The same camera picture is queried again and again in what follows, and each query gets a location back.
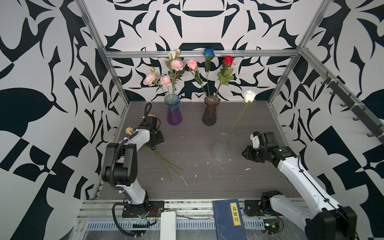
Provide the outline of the red rose flower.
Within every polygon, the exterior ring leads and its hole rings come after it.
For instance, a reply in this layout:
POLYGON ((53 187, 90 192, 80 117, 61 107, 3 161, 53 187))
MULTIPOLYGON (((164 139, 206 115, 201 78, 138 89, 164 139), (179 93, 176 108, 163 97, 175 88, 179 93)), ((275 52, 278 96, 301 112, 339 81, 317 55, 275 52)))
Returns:
POLYGON ((186 180, 182 176, 182 174, 179 172, 179 170, 183 171, 183 169, 178 167, 176 164, 170 162, 166 158, 164 158, 163 155, 157 150, 156 147, 149 147, 148 145, 144 144, 143 149, 148 150, 148 151, 151 150, 157 156, 157 159, 160 160, 160 162, 162 163, 162 166, 165 169, 167 176, 171 182, 173 181, 173 178, 172 178, 172 174, 171 174, 170 170, 172 170, 179 178, 181 178, 183 183, 186 186, 188 185, 186 180))

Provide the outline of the purple blue glass vase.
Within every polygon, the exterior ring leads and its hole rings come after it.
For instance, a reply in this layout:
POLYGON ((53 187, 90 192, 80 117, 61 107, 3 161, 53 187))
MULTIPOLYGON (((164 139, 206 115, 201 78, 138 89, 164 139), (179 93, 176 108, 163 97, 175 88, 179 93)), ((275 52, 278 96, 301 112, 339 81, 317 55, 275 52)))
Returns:
POLYGON ((182 120, 182 113, 179 108, 181 99, 177 95, 168 95, 165 97, 164 102, 168 107, 167 110, 167 121, 172 126, 179 125, 182 120))

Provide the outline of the cream rose flower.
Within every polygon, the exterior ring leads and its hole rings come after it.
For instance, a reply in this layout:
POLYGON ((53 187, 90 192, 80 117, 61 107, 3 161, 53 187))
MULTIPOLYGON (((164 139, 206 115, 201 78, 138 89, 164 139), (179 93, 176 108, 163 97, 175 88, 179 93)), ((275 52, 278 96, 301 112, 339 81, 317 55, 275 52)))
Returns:
POLYGON ((128 128, 126 128, 126 130, 125 130, 125 133, 126 133, 128 136, 132 135, 134 132, 135 132, 135 129, 132 128, 132 127, 128 127, 128 128))

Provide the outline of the clear glass vase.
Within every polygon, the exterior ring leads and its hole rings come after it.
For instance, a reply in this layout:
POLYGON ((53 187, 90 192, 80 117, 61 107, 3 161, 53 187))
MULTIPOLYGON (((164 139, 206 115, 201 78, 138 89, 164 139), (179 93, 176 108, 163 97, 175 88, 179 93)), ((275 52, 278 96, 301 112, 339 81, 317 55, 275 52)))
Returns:
POLYGON ((227 134, 218 135, 217 141, 212 151, 212 158, 216 161, 227 160, 229 156, 229 137, 227 134))

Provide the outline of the dark maroon glass vase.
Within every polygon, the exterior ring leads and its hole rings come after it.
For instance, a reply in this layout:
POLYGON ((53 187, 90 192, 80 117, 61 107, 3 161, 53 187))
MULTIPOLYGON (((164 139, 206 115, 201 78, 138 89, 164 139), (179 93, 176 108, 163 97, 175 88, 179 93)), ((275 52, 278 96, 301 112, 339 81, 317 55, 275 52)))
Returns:
POLYGON ((217 106, 220 104, 220 99, 216 96, 208 96, 205 97, 204 103, 206 108, 202 121, 206 126, 213 126, 217 122, 217 106))

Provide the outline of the twin pink peony stem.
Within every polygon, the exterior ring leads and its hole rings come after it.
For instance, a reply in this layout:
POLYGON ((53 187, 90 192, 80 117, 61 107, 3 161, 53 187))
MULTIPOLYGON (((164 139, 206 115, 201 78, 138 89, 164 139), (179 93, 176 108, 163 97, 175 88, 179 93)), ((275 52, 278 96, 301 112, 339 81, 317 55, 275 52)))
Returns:
POLYGON ((170 94, 170 89, 173 86, 171 77, 167 75, 161 77, 154 67, 150 67, 150 73, 146 76, 144 83, 149 87, 156 86, 161 89, 165 96, 170 94))

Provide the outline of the white rose stem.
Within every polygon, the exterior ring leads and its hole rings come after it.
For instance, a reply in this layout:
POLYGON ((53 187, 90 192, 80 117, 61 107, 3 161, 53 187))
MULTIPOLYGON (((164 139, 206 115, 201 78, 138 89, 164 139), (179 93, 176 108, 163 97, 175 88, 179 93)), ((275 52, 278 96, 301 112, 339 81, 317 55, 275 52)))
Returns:
POLYGON ((230 131, 227 133, 228 136, 230 136, 232 134, 232 132, 236 128, 238 122, 240 121, 241 117, 243 116, 245 110, 247 109, 247 106, 249 106, 249 105, 251 105, 253 103, 253 101, 255 100, 256 96, 257 96, 257 93, 255 91, 247 90, 247 91, 244 92, 244 94, 243 94, 244 108, 241 111, 241 113, 238 116, 238 118, 236 119, 236 121, 235 121, 234 125, 232 126, 232 128, 230 129, 230 131))
POLYGON ((168 54, 168 58, 169 58, 170 61, 173 61, 173 60, 176 60, 177 58, 179 58, 180 54, 181 54, 181 50, 180 49, 177 49, 175 51, 170 51, 169 54, 168 54))

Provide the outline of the pink rose stem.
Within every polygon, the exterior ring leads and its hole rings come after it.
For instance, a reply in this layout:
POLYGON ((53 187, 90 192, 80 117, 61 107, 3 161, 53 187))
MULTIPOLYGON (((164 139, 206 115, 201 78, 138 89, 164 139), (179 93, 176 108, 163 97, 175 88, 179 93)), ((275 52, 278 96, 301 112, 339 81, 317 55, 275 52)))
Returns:
POLYGON ((187 61, 187 67, 188 70, 193 74, 195 81, 200 85, 202 88, 203 93, 208 96, 207 92, 204 90, 203 80, 200 77, 200 72, 198 68, 198 62, 196 59, 191 59, 187 61))

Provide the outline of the red rose stem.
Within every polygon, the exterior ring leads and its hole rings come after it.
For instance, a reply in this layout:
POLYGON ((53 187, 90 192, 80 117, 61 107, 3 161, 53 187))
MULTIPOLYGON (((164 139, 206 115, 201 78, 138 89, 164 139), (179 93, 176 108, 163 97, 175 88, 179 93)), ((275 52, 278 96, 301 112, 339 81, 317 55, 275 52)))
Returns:
POLYGON ((232 68, 234 59, 232 56, 226 56, 222 62, 222 68, 218 73, 219 86, 215 97, 218 95, 221 86, 228 86, 230 81, 233 81, 235 76, 233 75, 234 69, 232 68))

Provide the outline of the blue rose stem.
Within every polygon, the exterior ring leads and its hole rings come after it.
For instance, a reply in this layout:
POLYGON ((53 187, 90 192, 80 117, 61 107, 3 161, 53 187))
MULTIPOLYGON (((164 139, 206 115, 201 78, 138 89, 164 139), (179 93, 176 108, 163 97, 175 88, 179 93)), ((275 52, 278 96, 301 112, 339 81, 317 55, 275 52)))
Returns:
POLYGON ((210 94, 210 87, 209 87, 209 73, 210 73, 210 69, 211 69, 211 60, 215 57, 215 53, 214 53, 214 49, 213 48, 205 48, 204 49, 204 56, 205 56, 205 72, 206 72, 206 80, 207 80, 207 90, 208 90, 208 94, 207 96, 209 97, 211 94, 210 94))

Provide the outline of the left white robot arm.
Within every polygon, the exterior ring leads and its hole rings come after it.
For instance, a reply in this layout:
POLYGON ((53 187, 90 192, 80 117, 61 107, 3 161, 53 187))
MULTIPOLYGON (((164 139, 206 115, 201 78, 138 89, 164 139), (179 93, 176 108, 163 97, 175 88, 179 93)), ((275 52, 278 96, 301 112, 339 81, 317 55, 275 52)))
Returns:
POLYGON ((146 115, 137 128, 133 128, 128 137, 118 143, 107 145, 102 167, 102 180, 108 183, 114 190, 125 196, 125 201, 115 203, 112 206, 112 218, 117 229, 125 236, 131 238, 142 237, 144 231, 126 231, 118 223, 116 207, 123 207, 134 216, 146 222, 141 226, 138 224, 132 227, 150 228, 157 223, 156 220, 150 222, 146 219, 150 208, 150 199, 138 179, 138 151, 143 146, 152 149, 159 143, 164 142, 162 133, 158 131, 158 119, 154 115, 146 115))

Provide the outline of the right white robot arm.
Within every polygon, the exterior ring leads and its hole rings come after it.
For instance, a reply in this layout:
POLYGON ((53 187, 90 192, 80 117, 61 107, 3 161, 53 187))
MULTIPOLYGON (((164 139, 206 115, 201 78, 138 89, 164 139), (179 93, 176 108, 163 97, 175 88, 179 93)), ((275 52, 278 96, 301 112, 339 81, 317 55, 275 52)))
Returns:
POLYGON ((256 163, 272 163, 292 183, 308 210, 280 191, 264 192, 258 204, 246 201, 247 216, 283 215, 303 230, 309 240, 357 240, 357 214, 332 198, 308 173, 291 148, 280 146, 274 133, 254 132, 242 156, 256 163))

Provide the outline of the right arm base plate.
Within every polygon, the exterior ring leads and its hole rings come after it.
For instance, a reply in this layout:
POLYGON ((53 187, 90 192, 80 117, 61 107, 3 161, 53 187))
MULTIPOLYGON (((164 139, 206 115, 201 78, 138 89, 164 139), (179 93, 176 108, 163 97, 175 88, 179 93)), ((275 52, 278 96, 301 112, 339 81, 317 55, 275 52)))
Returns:
POLYGON ((260 200, 245 200, 244 213, 249 217, 270 216, 271 214, 262 207, 260 200))

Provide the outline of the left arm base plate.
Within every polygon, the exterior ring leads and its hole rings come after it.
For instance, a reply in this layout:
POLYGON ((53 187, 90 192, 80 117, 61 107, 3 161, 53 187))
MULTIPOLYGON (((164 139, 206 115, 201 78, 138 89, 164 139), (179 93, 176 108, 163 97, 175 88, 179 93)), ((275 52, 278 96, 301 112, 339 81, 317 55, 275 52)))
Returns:
POLYGON ((158 218, 165 209, 164 201, 149 201, 140 205, 128 204, 123 208, 123 218, 139 218, 145 216, 147 218, 158 218))

